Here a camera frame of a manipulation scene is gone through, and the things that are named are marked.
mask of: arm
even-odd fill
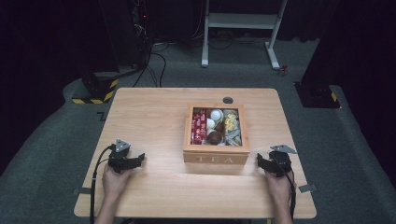
[[[106,164],[103,172],[103,185],[105,187],[105,198],[102,202],[95,224],[109,224],[113,222],[116,215],[120,196],[123,193],[126,182],[132,170],[126,170],[122,174],[117,174]]]
[[[287,173],[290,179],[294,182],[294,176],[292,172]],[[275,220],[277,224],[291,224],[290,215],[290,183],[285,177],[275,177],[271,173],[265,171],[265,176],[268,179],[268,187],[271,196],[274,200],[274,206],[276,209]]]

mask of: white metal stand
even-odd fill
[[[209,0],[206,0],[205,9],[205,37],[202,50],[202,67],[209,66],[208,59],[208,32],[209,27],[223,28],[248,28],[248,29],[267,29],[273,30],[269,42],[265,42],[265,48],[271,61],[273,69],[280,68],[277,62],[274,43],[276,35],[282,22],[283,12],[285,11],[288,0],[282,0],[280,10],[276,15],[257,15],[257,14],[233,14],[233,13],[209,13]]]

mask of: wooden table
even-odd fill
[[[188,103],[222,103],[225,96],[244,105],[250,154],[245,165],[185,163],[183,139]],[[121,88],[117,90],[83,188],[90,188],[100,153],[119,138],[130,143],[129,157],[146,153],[122,195],[117,217],[273,217],[266,177],[256,156],[268,159],[271,146],[295,148],[277,92],[272,89]],[[296,154],[290,154],[295,181],[306,185]],[[104,189],[99,167],[95,212]],[[75,214],[88,217],[90,195],[79,194]],[[297,190],[295,218],[316,215],[310,192]]]

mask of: hand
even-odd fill
[[[290,178],[295,187],[294,173],[290,171],[286,175]],[[285,176],[276,177],[268,171],[265,171],[265,176],[267,176],[268,188],[275,203],[278,203],[278,205],[289,205],[291,188],[288,178]]]
[[[106,164],[102,178],[103,186],[105,187],[105,197],[118,200],[125,189],[132,171],[132,169],[125,170],[121,171],[121,174],[118,174]]]

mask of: gray carpet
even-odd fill
[[[209,67],[201,67],[200,48],[158,45],[166,59],[163,87],[274,88],[284,107],[318,214],[295,223],[396,223],[396,193],[368,147],[340,87],[331,86],[342,108],[302,107],[293,83],[300,81],[318,41],[276,41],[285,77],[272,70],[262,42],[234,43],[209,49]],[[212,41],[213,47],[227,43]],[[157,80],[163,59],[149,63]],[[132,87],[138,74],[123,77],[117,86]],[[0,223],[88,223],[76,217],[74,206],[104,122],[105,105],[74,105],[71,98],[80,80],[64,88],[66,103],[27,139],[0,181]],[[136,87],[155,87],[146,71]],[[185,220],[181,223],[193,223]],[[252,223],[266,223],[264,219]]]

